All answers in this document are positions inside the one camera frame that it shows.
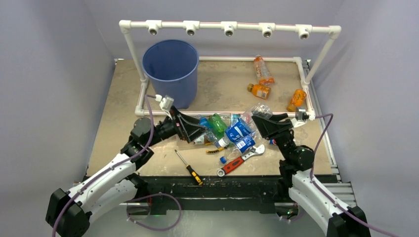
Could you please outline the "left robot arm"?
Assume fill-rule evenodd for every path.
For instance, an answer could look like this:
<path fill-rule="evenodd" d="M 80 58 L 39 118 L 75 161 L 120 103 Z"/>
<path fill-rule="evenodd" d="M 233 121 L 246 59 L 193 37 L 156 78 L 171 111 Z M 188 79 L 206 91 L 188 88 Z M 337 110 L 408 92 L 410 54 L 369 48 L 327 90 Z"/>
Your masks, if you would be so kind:
<path fill-rule="evenodd" d="M 136 171 L 154 154 L 150 146 L 177 135 L 193 142 L 206 132 L 200 120 L 171 107 L 163 121 L 153 118 L 135 121 L 128 142 L 101 170 L 67 191 L 51 194 L 45 220 L 52 235 L 81 237 L 101 215 L 121 202 L 150 198 L 148 183 Z"/>

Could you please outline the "green plastic bottle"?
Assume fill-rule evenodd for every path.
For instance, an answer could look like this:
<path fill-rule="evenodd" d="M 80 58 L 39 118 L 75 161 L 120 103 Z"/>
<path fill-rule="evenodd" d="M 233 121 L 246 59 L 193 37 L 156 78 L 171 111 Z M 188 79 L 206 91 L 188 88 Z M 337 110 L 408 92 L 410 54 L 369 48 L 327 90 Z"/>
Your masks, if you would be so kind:
<path fill-rule="evenodd" d="M 223 121 L 221 116 L 217 113 L 214 113 L 211 115 L 208 119 L 209 124 L 212 127 L 212 132 L 216 136 L 216 138 L 219 140 L 224 137 L 225 130 L 227 129 L 226 123 Z"/>

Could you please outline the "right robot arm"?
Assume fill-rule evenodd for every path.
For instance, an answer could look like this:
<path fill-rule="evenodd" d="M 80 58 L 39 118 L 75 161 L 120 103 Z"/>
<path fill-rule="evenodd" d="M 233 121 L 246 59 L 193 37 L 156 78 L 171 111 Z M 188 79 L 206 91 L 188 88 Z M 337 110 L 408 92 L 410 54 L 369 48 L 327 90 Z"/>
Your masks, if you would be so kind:
<path fill-rule="evenodd" d="M 364 211 L 358 206 L 350 207 L 329 191 L 314 176 L 315 151 L 295 144 L 293 129 L 309 118 L 306 112 L 297 112 L 292 119 L 288 114 L 252 116 L 261 137 L 274 140 L 283 156 L 279 162 L 279 198 L 295 201 L 327 237 L 369 237 Z"/>

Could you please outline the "large blue label bottle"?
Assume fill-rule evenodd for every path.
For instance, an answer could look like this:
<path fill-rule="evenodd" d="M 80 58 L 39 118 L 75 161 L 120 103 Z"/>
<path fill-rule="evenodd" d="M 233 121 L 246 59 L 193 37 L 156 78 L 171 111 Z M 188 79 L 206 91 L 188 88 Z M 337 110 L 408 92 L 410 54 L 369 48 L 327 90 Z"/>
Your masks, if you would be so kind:
<path fill-rule="evenodd" d="M 232 127 L 227 127 L 224 137 L 219 139 L 215 145 L 217 148 L 226 147 L 230 143 L 237 143 L 246 136 L 251 136 L 255 140 L 255 130 L 256 125 L 252 118 L 239 118 Z"/>

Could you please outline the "orange crushed bottle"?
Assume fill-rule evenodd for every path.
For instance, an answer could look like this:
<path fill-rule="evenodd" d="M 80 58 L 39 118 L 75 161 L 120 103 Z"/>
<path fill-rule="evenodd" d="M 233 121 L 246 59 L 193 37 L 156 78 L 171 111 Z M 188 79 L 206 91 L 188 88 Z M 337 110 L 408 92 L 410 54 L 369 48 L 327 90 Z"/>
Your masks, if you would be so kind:
<path fill-rule="evenodd" d="M 287 106 L 288 112 L 296 112 L 297 108 L 302 106 L 307 94 L 302 89 L 297 89 L 291 97 L 290 103 Z"/>

